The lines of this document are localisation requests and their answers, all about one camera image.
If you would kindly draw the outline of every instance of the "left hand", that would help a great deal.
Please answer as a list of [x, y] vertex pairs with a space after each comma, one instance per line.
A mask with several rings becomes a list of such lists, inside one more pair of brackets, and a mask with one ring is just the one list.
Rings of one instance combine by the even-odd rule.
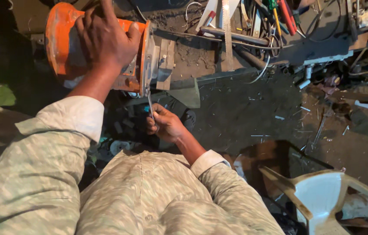
[[78, 35], [93, 67], [107, 71], [121, 70], [138, 53], [138, 24], [132, 23], [129, 31], [124, 32], [114, 14], [111, 0], [101, 0], [101, 7], [104, 18], [96, 14], [95, 8], [77, 18]]

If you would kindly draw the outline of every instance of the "patterned shirt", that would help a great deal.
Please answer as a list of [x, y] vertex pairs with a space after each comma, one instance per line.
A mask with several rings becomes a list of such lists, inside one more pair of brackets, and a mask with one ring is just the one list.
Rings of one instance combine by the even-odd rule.
[[0, 157], [0, 234], [284, 234], [212, 150], [191, 167], [182, 155], [122, 151], [80, 194], [103, 111], [68, 97], [16, 124], [20, 135]]

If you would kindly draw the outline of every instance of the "shirt sleeve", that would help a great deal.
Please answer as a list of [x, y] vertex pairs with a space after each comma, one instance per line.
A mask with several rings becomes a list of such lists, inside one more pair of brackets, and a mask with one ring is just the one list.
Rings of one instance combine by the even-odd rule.
[[258, 192], [227, 164], [220, 154], [210, 150], [196, 160], [191, 170], [208, 189], [213, 202], [252, 231], [284, 234]]
[[16, 124], [21, 135], [0, 157], [0, 234], [74, 234], [77, 184], [103, 111], [93, 98], [68, 97]]

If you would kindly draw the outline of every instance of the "hand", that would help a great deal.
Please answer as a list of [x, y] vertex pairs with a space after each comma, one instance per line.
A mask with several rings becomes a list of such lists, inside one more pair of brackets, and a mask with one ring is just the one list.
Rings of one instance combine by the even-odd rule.
[[138, 24], [132, 23], [129, 31], [125, 33], [114, 14], [111, 0], [101, 0], [101, 7], [104, 18], [97, 16], [97, 10], [92, 8], [78, 17], [75, 25], [93, 67], [107, 72], [120, 71], [129, 65], [138, 53]]
[[189, 131], [181, 123], [177, 115], [171, 113], [160, 104], [152, 105], [155, 121], [151, 117], [146, 118], [147, 133], [149, 135], [156, 134], [162, 140], [176, 143], [183, 135], [189, 134]]

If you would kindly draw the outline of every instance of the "black rubber hose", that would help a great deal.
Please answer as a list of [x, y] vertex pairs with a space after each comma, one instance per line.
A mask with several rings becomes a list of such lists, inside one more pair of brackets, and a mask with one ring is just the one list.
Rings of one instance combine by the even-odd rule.
[[238, 53], [240, 57], [246, 60], [253, 67], [263, 70], [266, 66], [266, 63], [256, 56], [252, 55], [251, 51], [243, 46], [235, 45], [233, 49]]

